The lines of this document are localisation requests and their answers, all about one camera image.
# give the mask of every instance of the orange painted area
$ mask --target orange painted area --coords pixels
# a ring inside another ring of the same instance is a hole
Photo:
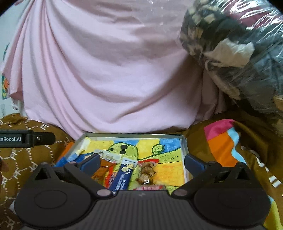
[[[234,167],[238,161],[232,156],[234,142],[227,132],[224,132],[208,141],[210,151],[214,158],[223,167]]]
[[[154,167],[156,174],[153,181],[158,184],[182,186],[185,183],[183,162],[158,164]]]

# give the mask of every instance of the box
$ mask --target box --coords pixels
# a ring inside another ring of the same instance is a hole
[[[148,139],[180,139],[181,141],[181,156],[183,162],[183,170],[184,170],[184,181],[185,183],[192,179],[191,174],[185,169],[184,166],[184,157],[188,154],[188,146],[187,141],[183,135],[159,135],[159,134],[102,134],[102,133],[85,133],[76,141],[76,143],[72,146],[72,148],[67,152],[66,158],[70,156],[71,153],[79,150],[83,140],[85,137],[89,137],[91,140],[96,141],[104,141],[104,140],[118,140],[118,141],[129,141],[129,140],[148,140]]]

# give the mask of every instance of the transparent plastic bag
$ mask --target transparent plastic bag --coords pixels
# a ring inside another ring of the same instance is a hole
[[[242,109],[282,117],[282,36],[283,16],[266,0],[196,0],[180,41]]]

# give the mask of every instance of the human hand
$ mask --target human hand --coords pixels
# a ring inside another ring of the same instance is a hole
[[[9,166],[6,162],[4,162],[2,159],[0,159],[0,176],[1,176],[1,185],[2,185],[2,174],[1,172],[8,172],[9,171]]]

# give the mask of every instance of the light blue stripe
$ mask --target light blue stripe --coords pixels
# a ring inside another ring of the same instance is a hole
[[[236,132],[236,130],[233,128],[230,128],[227,130],[228,135],[231,137],[231,139],[234,142],[234,147],[232,149],[232,156],[238,160],[239,162],[245,163],[245,159],[236,151],[236,145],[239,143],[240,137],[239,134]]]

